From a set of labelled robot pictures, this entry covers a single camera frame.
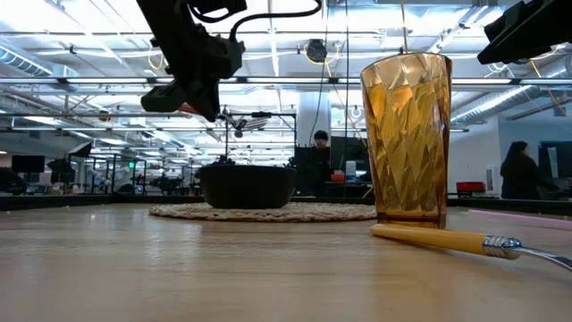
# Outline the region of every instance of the yellow handle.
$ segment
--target yellow handle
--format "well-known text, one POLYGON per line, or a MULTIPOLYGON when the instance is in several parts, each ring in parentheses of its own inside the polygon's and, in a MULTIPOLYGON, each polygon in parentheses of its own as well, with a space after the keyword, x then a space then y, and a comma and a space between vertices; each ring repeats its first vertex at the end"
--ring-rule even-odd
POLYGON ((370 231, 372 235, 378 237, 485 255, 483 252, 485 233, 455 232, 446 229, 391 224, 373 225, 370 231))

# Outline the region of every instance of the black cable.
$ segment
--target black cable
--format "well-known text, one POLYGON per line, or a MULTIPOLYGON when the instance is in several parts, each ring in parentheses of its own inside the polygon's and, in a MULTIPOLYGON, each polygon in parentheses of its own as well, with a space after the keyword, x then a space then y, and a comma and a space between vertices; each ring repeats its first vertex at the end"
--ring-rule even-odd
POLYGON ((232 13, 228 12, 225 15, 221 16, 221 17, 217 17, 217 18, 212 18, 212 17, 207 17, 204 14, 200 13, 197 11, 197 9, 190 7, 190 11, 193 13, 193 15, 195 17, 197 17, 197 19, 199 19, 200 21, 204 22, 204 23, 216 23, 216 22, 220 22, 225 20, 226 18, 229 18, 230 16, 232 16, 232 13))
MULTIPOLYGON (((324 48, 327 48, 328 46, 328 18, 330 16, 330 7, 328 6, 326 8, 325 11, 325 37, 324 37, 324 48)), ((324 72, 325 72, 325 59, 324 58, 324 63, 322 64, 322 78, 320 80, 320 94, 318 94, 318 107, 315 111, 315 119, 314 119, 314 125, 312 125, 312 131, 310 131, 310 137, 308 138, 307 144, 308 146, 312 146, 312 138, 314 135, 314 129, 315 129, 315 124, 318 122, 318 116, 320 115, 320 103, 322 102, 322 88, 324 86, 324 72)))
MULTIPOLYGON (((346 0, 346 132, 344 142, 344 155, 348 155, 348 107, 349 107, 349 15, 348 15, 348 0, 346 0)), ((347 196, 347 181, 343 182, 343 197, 347 196)))
POLYGON ((258 13, 249 15, 248 17, 244 17, 239 21, 236 21, 234 26, 231 29, 231 35, 229 36, 230 40, 236 40, 236 33, 239 29, 239 26, 247 21, 253 21, 255 19, 273 19, 273 18, 299 18, 299 17, 308 17, 314 13, 318 13, 322 10, 322 0, 314 0, 317 2, 318 6, 310 11, 301 12, 301 13, 258 13))

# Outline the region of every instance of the dark hair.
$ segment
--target dark hair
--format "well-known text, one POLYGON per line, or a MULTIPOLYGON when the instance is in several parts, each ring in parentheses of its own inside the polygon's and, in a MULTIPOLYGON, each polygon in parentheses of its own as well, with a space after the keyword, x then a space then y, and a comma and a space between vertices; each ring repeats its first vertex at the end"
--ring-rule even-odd
POLYGON ((317 131, 314 134, 314 140, 328 140, 328 133, 326 131, 317 131))
POLYGON ((500 175, 517 176, 523 174, 526 165, 529 162, 528 157, 522 152, 528 147, 524 141, 512 142, 510 144, 509 153, 500 166, 500 175))

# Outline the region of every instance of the metal ferrule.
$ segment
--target metal ferrule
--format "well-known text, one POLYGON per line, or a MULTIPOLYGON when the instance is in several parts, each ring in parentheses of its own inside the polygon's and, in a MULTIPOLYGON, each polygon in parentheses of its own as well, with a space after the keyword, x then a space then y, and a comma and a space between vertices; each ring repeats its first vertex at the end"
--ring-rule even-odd
POLYGON ((486 256, 517 259, 520 257, 519 254, 506 251, 507 249, 514 249, 517 247, 522 247, 522 244, 518 239, 512 237, 487 235, 483 239, 483 251, 486 256))

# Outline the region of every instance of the red object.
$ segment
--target red object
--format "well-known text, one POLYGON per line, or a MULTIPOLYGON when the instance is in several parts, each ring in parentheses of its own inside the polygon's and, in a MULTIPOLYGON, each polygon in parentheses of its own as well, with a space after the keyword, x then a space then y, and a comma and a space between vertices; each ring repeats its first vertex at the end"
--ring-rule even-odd
POLYGON ((187 103, 183 103, 183 104, 181 105, 181 107, 179 107, 179 111, 185 112, 185 113, 191 113, 191 114, 200 115, 200 113, 197 112, 197 110, 196 110, 193 106, 190 106, 190 105, 187 104, 187 103))
POLYGON ((344 174, 332 174, 330 175, 330 178, 333 182, 343 182, 344 174))
POLYGON ((483 192, 484 182, 457 182, 457 191, 483 192))

